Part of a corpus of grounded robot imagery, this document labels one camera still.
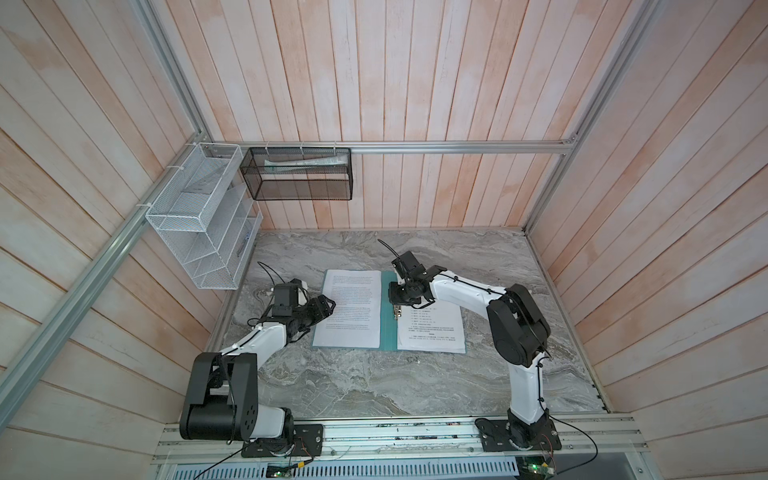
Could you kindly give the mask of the printed paper sheet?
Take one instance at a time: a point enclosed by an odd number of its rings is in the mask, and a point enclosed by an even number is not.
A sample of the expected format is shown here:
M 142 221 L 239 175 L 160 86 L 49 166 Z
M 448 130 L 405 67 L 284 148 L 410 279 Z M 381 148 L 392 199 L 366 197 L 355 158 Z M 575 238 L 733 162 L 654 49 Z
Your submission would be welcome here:
M 335 302 L 335 308 L 315 326 L 313 347 L 380 347 L 382 283 L 379 271 L 327 270 L 322 294 Z
M 435 301 L 421 309 L 402 307 L 397 318 L 397 349 L 465 354 L 460 307 L 447 301 Z

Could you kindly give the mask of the green file folder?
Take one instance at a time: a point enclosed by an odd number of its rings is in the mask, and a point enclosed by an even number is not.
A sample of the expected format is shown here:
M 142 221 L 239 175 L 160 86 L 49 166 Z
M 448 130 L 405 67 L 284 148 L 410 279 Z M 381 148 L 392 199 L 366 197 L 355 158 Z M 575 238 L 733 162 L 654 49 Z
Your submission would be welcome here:
M 380 314 L 380 344 L 383 351 L 401 351 L 397 349 L 397 319 L 394 317 L 393 305 L 388 299 L 388 288 L 391 282 L 398 280 L 395 272 L 382 271 L 382 305 Z

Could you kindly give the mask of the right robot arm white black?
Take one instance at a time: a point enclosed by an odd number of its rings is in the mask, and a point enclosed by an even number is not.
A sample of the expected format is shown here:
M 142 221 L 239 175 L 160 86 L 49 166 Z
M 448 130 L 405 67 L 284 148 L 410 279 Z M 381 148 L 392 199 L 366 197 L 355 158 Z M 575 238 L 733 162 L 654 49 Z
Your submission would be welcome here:
M 551 428 L 541 372 L 551 328 L 528 289 L 478 283 L 437 265 L 427 268 L 410 251 L 395 254 L 392 265 L 399 277 L 388 288 L 392 305 L 417 310 L 442 301 L 488 321 L 493 345 L 508 366 L 511 399 L 500 429 L 491 422 L 476 426 L 518 450 L 533 448 Z

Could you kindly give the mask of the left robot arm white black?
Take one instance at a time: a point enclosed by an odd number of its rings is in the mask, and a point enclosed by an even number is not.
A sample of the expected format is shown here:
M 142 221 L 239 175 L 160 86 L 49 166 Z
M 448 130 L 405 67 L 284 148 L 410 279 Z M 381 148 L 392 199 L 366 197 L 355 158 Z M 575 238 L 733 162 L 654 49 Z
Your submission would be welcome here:
M 288 408 L 260 403 L 258 371 L 335 308 L 336 302 L 323 294 L 310 296 L 299 279 L 275 285 L 250 333 L 195 358 L 179 420 L 181 438 L 260 443 L 276 455 L 287 454 L 295 444 L 293 415 Z

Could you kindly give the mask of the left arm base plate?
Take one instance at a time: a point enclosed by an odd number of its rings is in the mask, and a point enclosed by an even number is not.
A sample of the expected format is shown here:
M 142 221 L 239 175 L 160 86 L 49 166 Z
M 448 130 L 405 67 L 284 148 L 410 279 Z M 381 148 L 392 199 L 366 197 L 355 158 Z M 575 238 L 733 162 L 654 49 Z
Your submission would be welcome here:
M 299 424 L 287 429 L 281 437 L 257 439 L 243 445 L 243 458 L 278 459 L 288 456 L 314 458 L 321 455 L 324 427 L 321 424 Z

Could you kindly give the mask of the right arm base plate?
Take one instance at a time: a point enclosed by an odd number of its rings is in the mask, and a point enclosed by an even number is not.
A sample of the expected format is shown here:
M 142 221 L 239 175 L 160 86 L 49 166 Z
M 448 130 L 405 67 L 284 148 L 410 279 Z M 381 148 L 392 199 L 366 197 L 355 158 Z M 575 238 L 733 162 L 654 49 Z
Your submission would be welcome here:
M 526 424 L 515 417 L 506 420 L 475 420 L 484 452 L 508 451 L 556 451 L 562 443 L 553 420 L 542 416 L 533 424 Z

